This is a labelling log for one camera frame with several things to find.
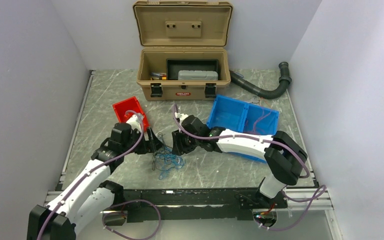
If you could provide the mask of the blue two-compartment plastic bin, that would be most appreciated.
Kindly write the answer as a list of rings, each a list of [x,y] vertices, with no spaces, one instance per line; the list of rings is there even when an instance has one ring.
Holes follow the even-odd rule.
[[[271,139],[278,130],[279,112],[256,104],[218,95],[206,125],[211,133],[221,136],[247,135]],[[210,142],[213,151],[232,153],[253,161],[266,163],[264,145],[260,140],[246,137],[222,138]]]

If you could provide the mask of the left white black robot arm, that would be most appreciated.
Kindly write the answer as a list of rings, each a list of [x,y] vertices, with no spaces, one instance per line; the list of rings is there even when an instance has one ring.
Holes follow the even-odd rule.
[[[163,147],[151,127],[116,123],[76,179],[45,206],[29,213],[28,240],[75,240],[100,212],[125,202],[122,185],[108,180],[130,153],[144,155]]]

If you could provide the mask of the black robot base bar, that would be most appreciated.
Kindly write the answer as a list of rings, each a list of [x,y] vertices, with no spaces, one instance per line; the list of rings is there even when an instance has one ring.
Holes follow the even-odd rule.
[[[107,207],[107,221],[115,225],[118,217],[128,223],[157,220],[251,220],[251,212],[286,209],[281,193],[265,199],[256,187],[124,189]]]

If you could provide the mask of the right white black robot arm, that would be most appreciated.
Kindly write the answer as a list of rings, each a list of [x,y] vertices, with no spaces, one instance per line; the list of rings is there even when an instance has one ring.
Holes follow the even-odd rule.
[[[263,178],[255,194],[256,203],[269,207],[281,190],[308,178],[307,153],[284,131],[273,135],[236,132],[225,127],[209,128],[194,115],[173,113],[178,130],[172,132],[172,153],[188,154],[200,147],[207,152],[235,153],[264,160],[270,174]]]

